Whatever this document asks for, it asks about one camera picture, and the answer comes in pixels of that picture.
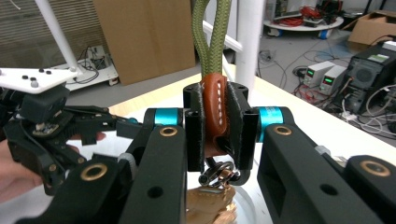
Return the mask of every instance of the window blind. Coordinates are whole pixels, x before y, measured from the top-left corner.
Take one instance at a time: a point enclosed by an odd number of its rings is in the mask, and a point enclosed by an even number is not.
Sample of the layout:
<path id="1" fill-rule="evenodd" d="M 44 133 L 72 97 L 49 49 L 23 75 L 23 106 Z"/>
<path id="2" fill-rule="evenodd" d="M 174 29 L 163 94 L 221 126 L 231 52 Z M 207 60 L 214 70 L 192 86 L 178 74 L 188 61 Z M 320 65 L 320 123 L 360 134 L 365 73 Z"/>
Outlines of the window blind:
<path id="1" fill-rule="evenodd" d="M 0 67 L 46 68 L 64 64 L 34 0 L 0 1 Z M 88 46 L 104 46 L 105 36 L 92 0 L 49 0 L 76 59 Z"/>

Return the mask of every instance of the cardboard box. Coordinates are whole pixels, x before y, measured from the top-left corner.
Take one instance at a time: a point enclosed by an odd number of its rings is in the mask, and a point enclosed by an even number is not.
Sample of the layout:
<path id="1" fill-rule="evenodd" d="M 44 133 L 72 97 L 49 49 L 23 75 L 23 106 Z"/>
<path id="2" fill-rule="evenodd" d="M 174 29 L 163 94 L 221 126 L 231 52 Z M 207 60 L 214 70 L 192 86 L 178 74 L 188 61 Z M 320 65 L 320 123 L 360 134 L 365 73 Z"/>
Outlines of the cardboard box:
<path id="1" fill-rule="evenodd" d="M 190 0 L 93 0 L 122 85 L 195 66 Z"/>
<path id="2" fill-rule="evenodd" d="M 375 11 L 353 21 L 344 30 L 353 27 L 348 46 L 363 50 L 380 40 L 389 40 L 386 35 L 396 35 L 396 12 Z"/>

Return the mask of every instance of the green rope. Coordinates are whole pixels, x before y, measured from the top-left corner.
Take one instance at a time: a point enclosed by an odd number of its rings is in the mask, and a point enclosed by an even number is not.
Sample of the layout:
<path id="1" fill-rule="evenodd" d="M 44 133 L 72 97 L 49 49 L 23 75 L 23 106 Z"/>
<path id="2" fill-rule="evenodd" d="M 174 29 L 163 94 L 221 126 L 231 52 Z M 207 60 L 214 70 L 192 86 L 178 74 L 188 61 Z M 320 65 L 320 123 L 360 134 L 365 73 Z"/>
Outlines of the green rope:
<path id="1" fill-rule="evenodd" d="M 222 73 L 222 51 L 230 17 L 231 0 L 218 0 L 215 24 L 213 26 L 210 47 L 205 40 L 205 9 L 210 0 L 197 0 L 192 12 L 192 36 L 201 61 L 202 77 L 211 73 Z"/>

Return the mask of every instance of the floor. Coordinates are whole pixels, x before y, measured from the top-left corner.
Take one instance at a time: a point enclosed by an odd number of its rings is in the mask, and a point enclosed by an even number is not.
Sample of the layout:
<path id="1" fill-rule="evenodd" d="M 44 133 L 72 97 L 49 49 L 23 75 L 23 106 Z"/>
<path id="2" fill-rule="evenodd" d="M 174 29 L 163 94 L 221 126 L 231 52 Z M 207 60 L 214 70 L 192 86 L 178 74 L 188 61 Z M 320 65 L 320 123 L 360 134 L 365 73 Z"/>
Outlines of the floor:
<path id="1" fill-rule="evenodd" d="M 347 46 L 349 34 L 350 32 L 334 30 L 328 39 L 322 40 L 318 38 L 318 32 L 285 31 L 280 37 L 272 37 L 264 30 L 258 60 L 260 69 L 257 75 L 284 91 L 293 93 L 301 81 L 292 73 L 294 68 L 327 60 L 341 66 L 348 65 L 349 59 L 356 53 Z M 233 53 L 229 51 L 225 53 L 229 62 L 232 62 Z M 198 73 L 200 73 L 200 64 L 197 61 L 193 68 L 128 86 L 117 84 L 110 87 L 106 82 L 99 83 L 72 91 L 67 104 L 109 107 Z M 377 134 L 374 136 L 396 147 L 394 136 L 388 134 L 384 137 Z"/>

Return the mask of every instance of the brown leather loop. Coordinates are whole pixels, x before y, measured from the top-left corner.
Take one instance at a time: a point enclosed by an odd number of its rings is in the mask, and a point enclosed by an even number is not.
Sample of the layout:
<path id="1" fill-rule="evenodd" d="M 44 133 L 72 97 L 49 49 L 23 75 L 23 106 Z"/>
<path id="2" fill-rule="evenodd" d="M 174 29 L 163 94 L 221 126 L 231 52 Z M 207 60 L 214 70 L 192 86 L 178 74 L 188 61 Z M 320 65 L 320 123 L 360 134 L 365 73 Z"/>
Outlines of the brown leather loop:
<path id="1" fill-rule="evenodd" d="M 201 80 L 203 88 L 205 122 L 205 156 L 226 155 L 216 142 L 218 137 L 227 136 L 227 77 L 219 73 L 206 75 Z"/>

